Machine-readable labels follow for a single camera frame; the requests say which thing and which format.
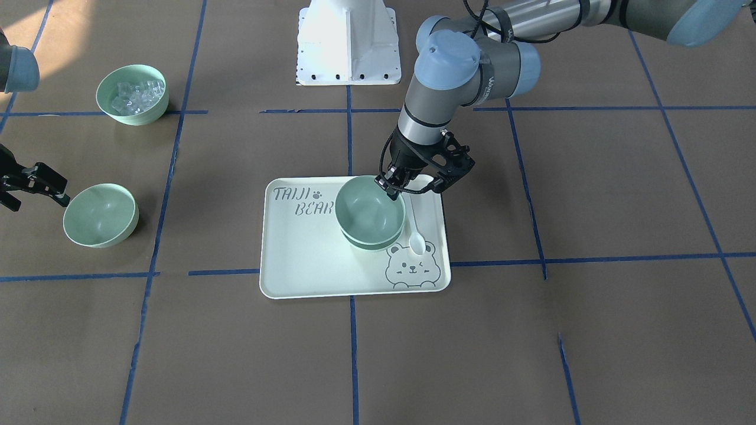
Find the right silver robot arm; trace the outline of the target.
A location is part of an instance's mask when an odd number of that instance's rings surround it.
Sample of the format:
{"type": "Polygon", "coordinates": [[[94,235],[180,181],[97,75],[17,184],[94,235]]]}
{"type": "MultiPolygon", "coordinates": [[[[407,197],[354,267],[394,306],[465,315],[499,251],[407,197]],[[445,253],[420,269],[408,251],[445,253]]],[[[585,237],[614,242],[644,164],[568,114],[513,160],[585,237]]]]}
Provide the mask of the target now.
{"type": "MultiPolygon", "coordinates": [[[[11,45],[1,32],[1,86],[3,93],[33,91],[40,83],[40,68],[30,49],[11,45]]],[[[67,207],[70,197],[65,193],[67,180],[43,162],[22,166],[14,154],[1,145],[1,204],[11,211],[21,208],[21,201],[11,191],[24,191],[50,197],[67,207]]]]}

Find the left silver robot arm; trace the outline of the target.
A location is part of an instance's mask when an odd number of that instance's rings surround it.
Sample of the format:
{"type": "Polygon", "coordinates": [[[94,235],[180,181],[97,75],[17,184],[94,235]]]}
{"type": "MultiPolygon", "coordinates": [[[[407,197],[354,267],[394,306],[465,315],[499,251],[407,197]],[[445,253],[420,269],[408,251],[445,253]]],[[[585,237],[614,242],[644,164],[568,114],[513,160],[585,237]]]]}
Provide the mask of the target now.
{"type": "Polygon", "coordinates": [[[610,24],[670,45],[697,47],[731,24],[740,1],[510,1],[452,19],[432,16],[416,35],[418,58],[375,181],[396,200],[426,168],[418,190],[442,193],[475,162],[448,125],[457,109],[530,91],[540,77],[537,44],[580,26],[610,24]]]}

